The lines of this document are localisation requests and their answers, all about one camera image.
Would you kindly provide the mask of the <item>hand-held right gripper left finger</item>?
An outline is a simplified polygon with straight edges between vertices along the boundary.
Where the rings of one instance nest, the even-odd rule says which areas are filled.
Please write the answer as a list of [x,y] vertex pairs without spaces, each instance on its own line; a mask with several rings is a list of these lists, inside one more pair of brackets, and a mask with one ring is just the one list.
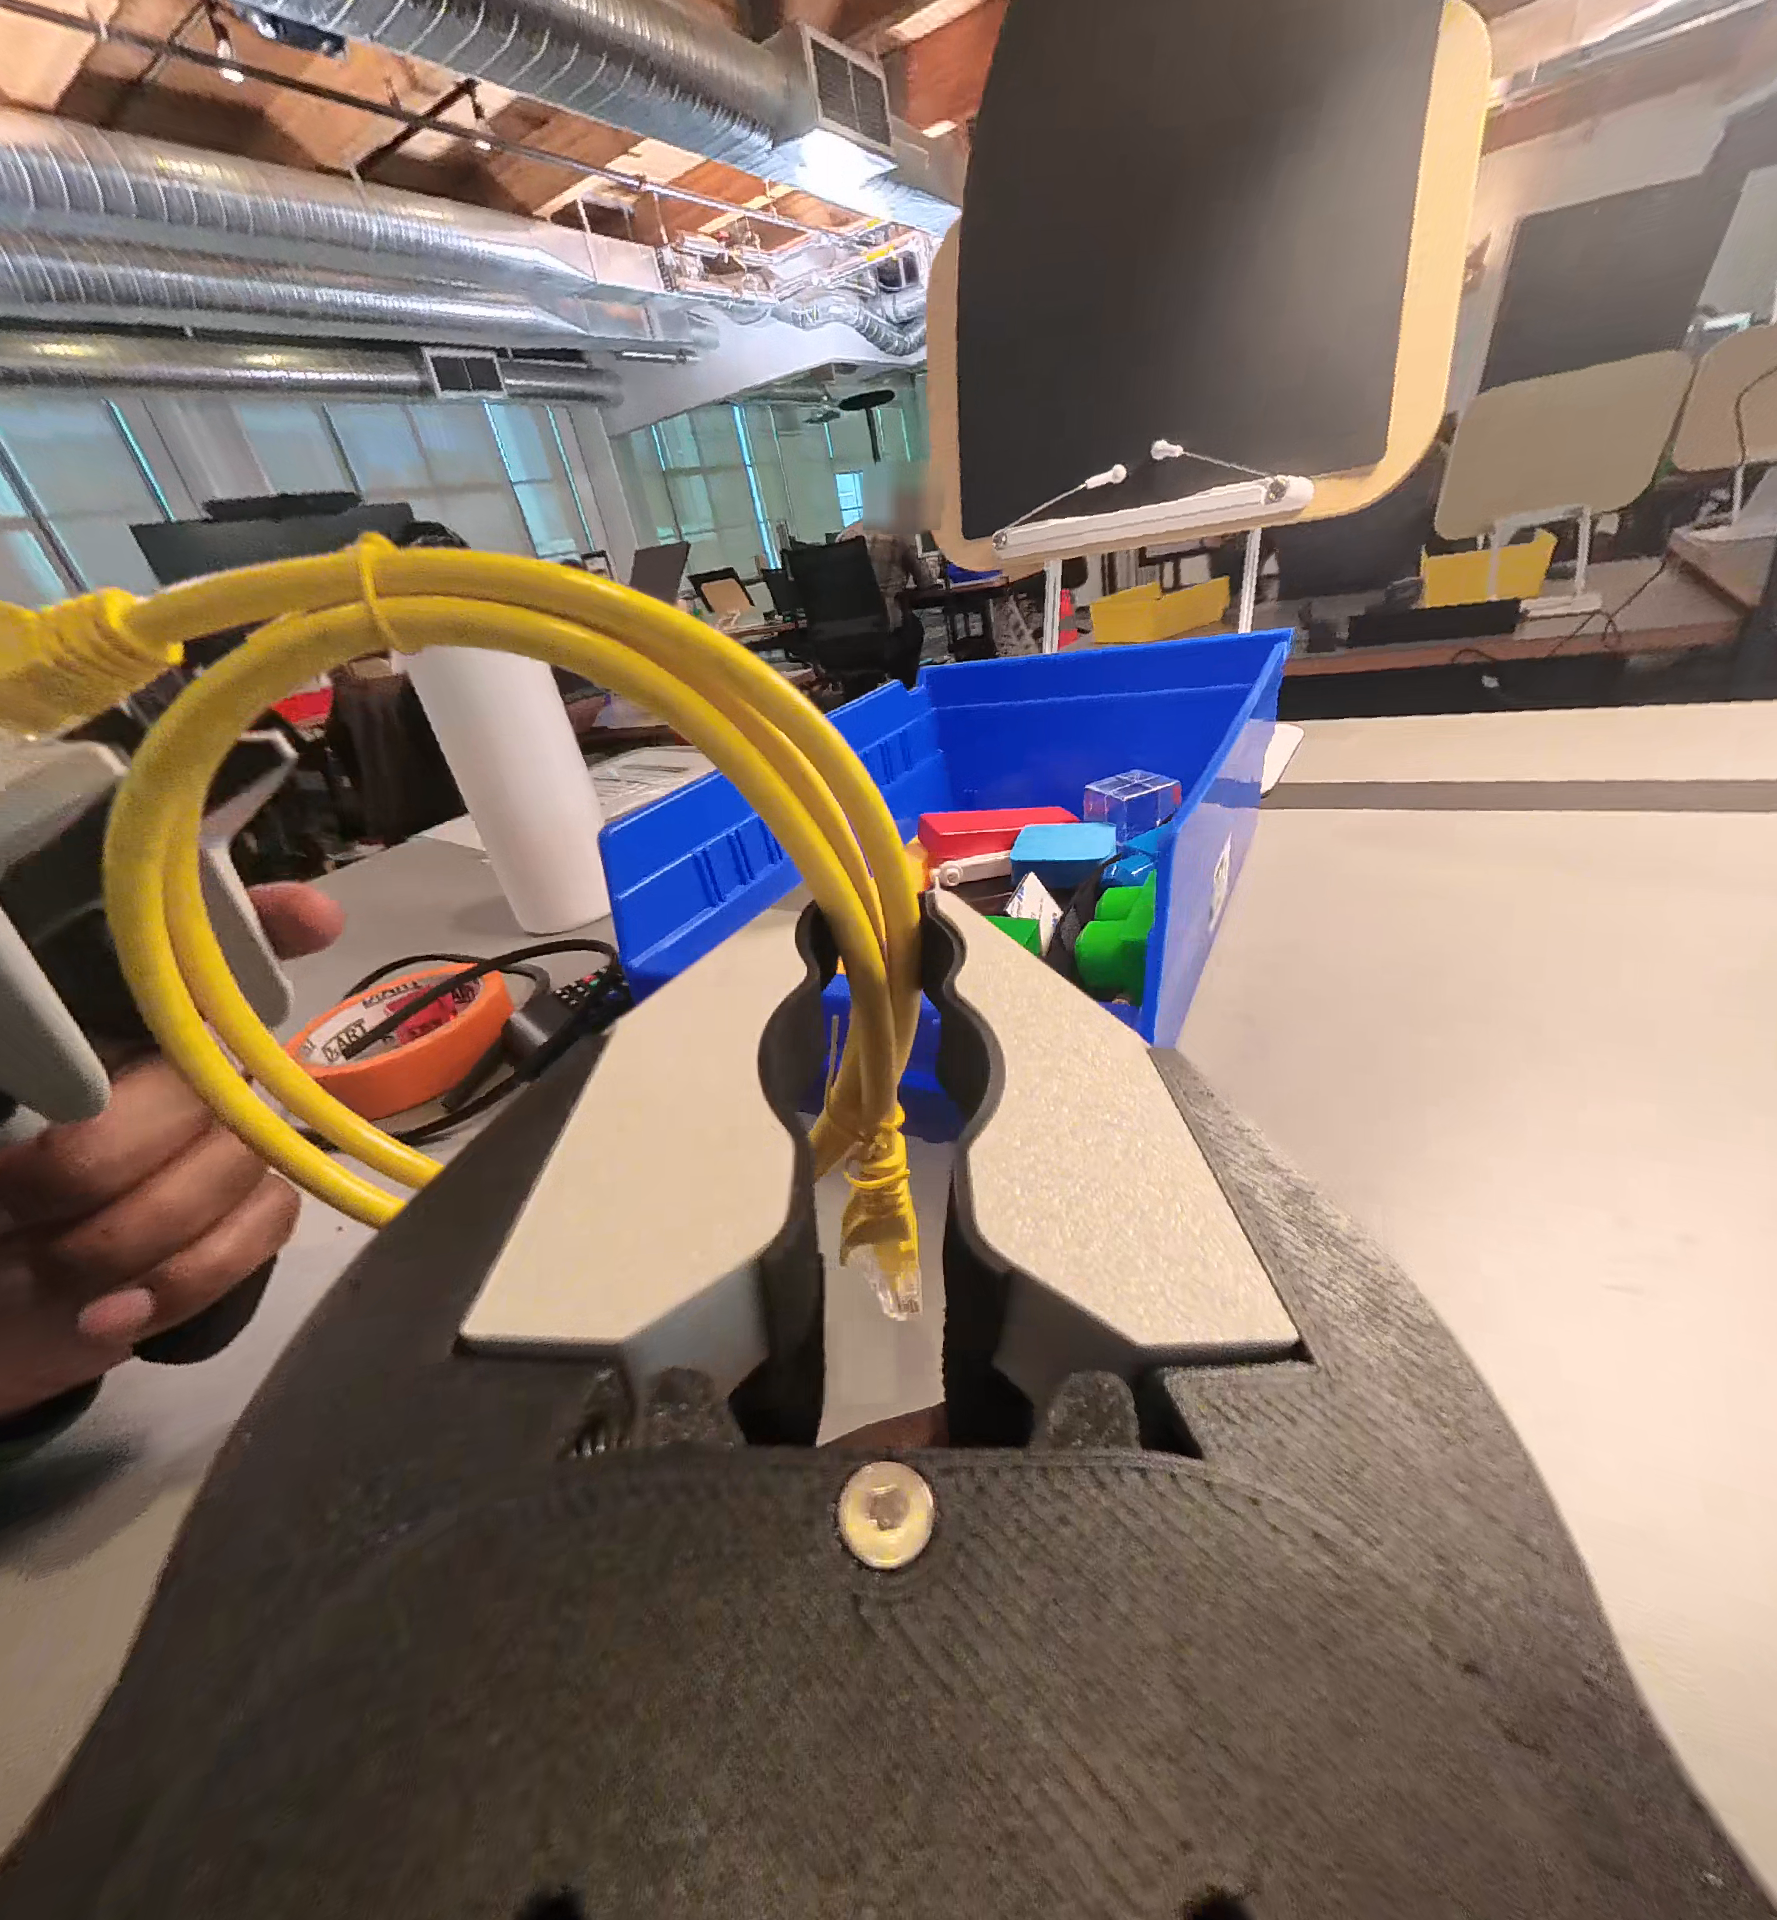
[[702,1373],[734,1409],[825,1408],[825,1260],[805,1107],[827,941],[756,913],[614,1022],[460,1324],[488,1360]]

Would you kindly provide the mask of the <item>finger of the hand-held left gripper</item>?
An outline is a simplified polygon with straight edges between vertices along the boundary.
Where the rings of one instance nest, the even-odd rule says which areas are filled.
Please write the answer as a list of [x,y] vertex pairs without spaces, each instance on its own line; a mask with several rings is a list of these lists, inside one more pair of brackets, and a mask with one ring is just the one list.
[[286,782],[294,761],[286,744],[231,744],[203,799],[203,906],[240,991],[269,1027],[288,1019],[291,987],[231,846]]
[[124,757],[95,742],[0,746],[0,1093],[46,1123],[95,1118],[106,1065],[45,959],[103,909],[103,835]]

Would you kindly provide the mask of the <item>large blue plastic bin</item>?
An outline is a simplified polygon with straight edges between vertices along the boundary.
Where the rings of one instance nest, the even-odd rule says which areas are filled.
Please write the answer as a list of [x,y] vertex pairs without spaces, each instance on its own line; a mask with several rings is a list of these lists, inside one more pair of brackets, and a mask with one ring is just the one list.
[[[832,712],[903,835],[928,811],[1063,806],[1106,774],[1181,782],[1156,872],[1135,1030],[1176,1044],[1255,835],[1258,776],[1292,636],[1171,638],[943,663]],[[709,771],[600,828],[611,931],[635,996],[798,886],[731,782]]]

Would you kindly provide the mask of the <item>person's left hand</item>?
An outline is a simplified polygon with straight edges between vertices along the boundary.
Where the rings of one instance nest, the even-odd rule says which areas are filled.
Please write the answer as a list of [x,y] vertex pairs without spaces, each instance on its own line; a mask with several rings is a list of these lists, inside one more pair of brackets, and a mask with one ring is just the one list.
[[88,1120],[0,1146],[0,1438],[280,1253],[301,1192],[156,1054]]

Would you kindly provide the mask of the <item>orange tape roll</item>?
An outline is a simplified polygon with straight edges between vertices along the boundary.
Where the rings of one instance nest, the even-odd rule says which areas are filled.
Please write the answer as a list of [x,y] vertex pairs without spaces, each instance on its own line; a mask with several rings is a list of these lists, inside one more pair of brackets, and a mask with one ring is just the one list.
[[460,959],[396,962],[301,1024],[286,1055],[361,1120],[393,1120],[462,1086],[515,1010],[501,971]]

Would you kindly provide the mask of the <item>green two-stud brick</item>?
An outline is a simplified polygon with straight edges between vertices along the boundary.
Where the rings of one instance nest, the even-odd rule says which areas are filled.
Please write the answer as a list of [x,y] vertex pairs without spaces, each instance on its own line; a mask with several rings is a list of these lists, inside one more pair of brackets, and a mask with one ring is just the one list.
[[1156,925],[1156,878],[1132,889],[1096,895],[1092,916],[1075,932],[1075,980],[1102,1002],[1141,1002],[1148,951]]

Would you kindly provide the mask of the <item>white paper roll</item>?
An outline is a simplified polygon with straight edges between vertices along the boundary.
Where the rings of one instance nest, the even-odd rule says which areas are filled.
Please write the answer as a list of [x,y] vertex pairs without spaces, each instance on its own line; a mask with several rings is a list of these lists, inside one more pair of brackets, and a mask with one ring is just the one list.
[[430,647],[405,673],[515,921],[546,935],[603,920],[603,815],[553,672]]

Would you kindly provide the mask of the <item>light blue foam block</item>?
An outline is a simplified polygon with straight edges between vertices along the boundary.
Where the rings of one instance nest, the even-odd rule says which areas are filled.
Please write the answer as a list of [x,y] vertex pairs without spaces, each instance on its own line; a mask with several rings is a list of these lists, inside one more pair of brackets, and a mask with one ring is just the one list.
[[1011,849],[1007,872],[1014,882],[1040,879],[1052,891],[1070,891],[1093,878],[1120,852],[1110,822],[1031,822],[1022,825]]

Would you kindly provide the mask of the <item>clear acrylic cube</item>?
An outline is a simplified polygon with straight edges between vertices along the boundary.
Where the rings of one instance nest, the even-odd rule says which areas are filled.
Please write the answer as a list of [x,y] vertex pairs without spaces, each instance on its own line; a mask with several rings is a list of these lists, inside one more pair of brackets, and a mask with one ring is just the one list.
[[1182,786],[1171,774],[1125,768],[1086,782],[1081,797],[1084,825],[1106,825],[1120,845],[1164,828],[1182,801]]

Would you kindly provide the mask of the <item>black television screen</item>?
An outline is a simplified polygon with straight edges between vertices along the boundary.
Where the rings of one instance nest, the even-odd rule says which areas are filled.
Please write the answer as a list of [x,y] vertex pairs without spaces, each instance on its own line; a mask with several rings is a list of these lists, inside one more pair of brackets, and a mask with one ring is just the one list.
[[401,539],[417,521],[405,500],[357,492],[213,498],[196,517],[138,521],[130,537],[159,588],[262,562],[308,560],[361,535]]

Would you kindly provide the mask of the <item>yellow bin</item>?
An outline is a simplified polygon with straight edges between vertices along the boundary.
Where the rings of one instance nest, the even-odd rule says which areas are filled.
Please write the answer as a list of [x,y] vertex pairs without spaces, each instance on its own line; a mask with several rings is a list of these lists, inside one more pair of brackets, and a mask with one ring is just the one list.
[[1519,539],[1422,556],[1425,609],[1475,606],[1483,601],[1533,601],[1543,597],[1557,535],[1549,526]]
[[1199,638],[1219,629],[1227,609],[1227,577],[1208,577],[1176,591],[1164,591],[1159,581],[1120,588],[1092,601],[1092,644],[1121,647]]

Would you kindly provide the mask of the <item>black office chair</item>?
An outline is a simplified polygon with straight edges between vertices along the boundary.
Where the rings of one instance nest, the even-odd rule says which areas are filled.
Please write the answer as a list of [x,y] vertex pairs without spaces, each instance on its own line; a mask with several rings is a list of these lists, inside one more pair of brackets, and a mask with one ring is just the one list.
[[864,539],[793,546],[783,570],[798,601],[791,654],[843,698],[884,683],[915,686],[922,620],[879,584]]

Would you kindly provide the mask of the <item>tan acoustic panel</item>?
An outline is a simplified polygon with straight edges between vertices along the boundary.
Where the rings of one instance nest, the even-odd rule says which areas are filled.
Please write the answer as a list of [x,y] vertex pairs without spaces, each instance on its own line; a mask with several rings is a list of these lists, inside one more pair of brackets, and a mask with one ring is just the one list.
[[1777,324],[1737,329],[1694,363],[1667,466],[1777,466]]
[[1435,535],[1478,539],[1625,506],[1667,450],[1691,372],[1667,349],[1478,393],[1455,417]]

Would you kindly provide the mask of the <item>wide silver ceiling duct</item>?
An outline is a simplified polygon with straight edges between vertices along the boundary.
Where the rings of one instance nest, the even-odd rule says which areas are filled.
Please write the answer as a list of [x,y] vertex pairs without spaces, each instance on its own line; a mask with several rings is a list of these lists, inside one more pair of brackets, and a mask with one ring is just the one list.
[[722,325],[645,244],[0,105],[0,237],[312,271],[375,290],[506,296],[546,337],[702,357]]

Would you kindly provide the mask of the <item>black board tan frame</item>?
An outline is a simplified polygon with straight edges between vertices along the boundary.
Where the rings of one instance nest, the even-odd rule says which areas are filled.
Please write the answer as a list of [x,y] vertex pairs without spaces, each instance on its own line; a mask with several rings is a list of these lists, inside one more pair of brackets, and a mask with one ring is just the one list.
[[925,304],[943,553],[1393,492],[1447,404],[1486,108],[1472,3],[1011,3]]

